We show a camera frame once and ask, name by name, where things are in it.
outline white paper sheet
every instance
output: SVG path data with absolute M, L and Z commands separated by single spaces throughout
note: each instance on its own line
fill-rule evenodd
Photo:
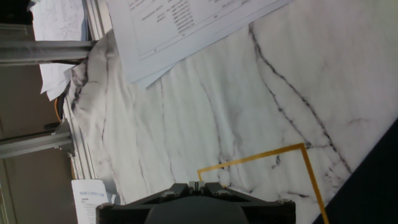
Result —
M 96 207 L 109 202 L 104 183 L 102 180 L 73 180 L 72 189 L 78 223 L 95 224 Z
M 163 74 L 168 72 L 175 64 L 172 66 L 169 66 L 165 69 L 162 69 L 158 72 L 153 73 L 152 75 L 149 75 L 147 77 L 141 78 L 140 80 L 136 81 L 135 84 L 143 90 L 145 90 L 150 84 L 154 83 L 158 78 L 160 78 Z
M 33 13 L 33 28 L 36 40 L 86 40 L 88 31 L 82 0 L 41 0 L 31 9 Z M 71 65 L 45 64 L 40 65 L 43 85 L 42 93 L 60 92 L 62 83 L 68 83 L 64 71 Z
M 291 0 L 108 0 L 126 78 L 177 63 Z

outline white marble surface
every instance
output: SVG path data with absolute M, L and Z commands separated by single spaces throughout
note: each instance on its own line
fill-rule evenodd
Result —
M 398 116 L 398 2 L 294 0 L 182 60 L 142 91 L 113 33 L 68 99 L 95 172 L 129 203 L 197 170 L 304 142 L 327 204 Z M 319 215 L 299 151 L 203 174 Z

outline orange tape line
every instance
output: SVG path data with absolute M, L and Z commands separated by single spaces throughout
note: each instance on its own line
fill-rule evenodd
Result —
M 206 168 L 203 168 L 203 169 L 198 169 L 199 180 L 202 181 L 202 177 L 201 177 L 201 173 L 202 172 L 208 172 L 208 171 L 215 170 L 215 169 L 220 169 L 220 168 L 223 168 L 223 167 L 228 167 L 228 166 L 232 166 L 232 165 L 236 165 L 236 164 L 242 164 L 244 162 L 253 161 L 255 159 L 260 159 L 260 158 L 264 158 L 264 157 L 267 157 L 267 156 L 278 155 L 278 154 L 281 154 L 281 153 L 284 153 L 284 152 L 293 151 L 293 150 L 296 150 L 296 149 L 301 149 L 301 153 L 302 153 L 303 158 L 304 158 L 304 163 L 305 163 L 305 166 L 307 167 L 307 171 L 308 171 L 308 174 L 310 176 L 310 180 L 311 180 L 311 184 L 312 184 L 312 187 L 313 187 L 313 191 L 315 192 L 315 196 L 317 197 L 319 209 L 321 210 L 323 222 L 324 222 L 324 224 L 329 224 L 329 219 L 328 219 L 328 216 L 326 215 L 326 210 L 325 210 L 325 206 L 323 205 L 322 196 L 321 196 L 321 193 L 319 191 L 317 180 L 315 179 L 315 175 L 313 173 L 312 166 L 311 166 L 311 163 L 310 163 L 310 159 L 308 157 L 307 149 L 305 148 L 304 143 L 295 144 L 293 146 L 283 147 L 283 148 L 276 149 L 276 150 L 269 151 L 269 152 L 263 152 L 263 153 L 260 153 L 260 154 L 256 154 L 256 155 L 253 155 L 253 156 L 249 156 L 249 157 L 243 158 L 243 159 L 236 159 L 234 161 L 224 162 L 222 164 L 206 167 Z

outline metal bolt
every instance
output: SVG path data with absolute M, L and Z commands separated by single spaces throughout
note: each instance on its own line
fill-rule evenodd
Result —
M 164 192 L 162 197 L 174 197 L 175 193 L 173 191 Z
M 218 190 L 216 195 L 217 196 L 228 196 L 229 192 L 227 190 Z
M 292 203 L 293 201 L 291 199 L 287 199 L 287 198 L 281 198 L 278 200 L 278 203 L 280 203 L 281 205 L 285 204 L 285 203 Z

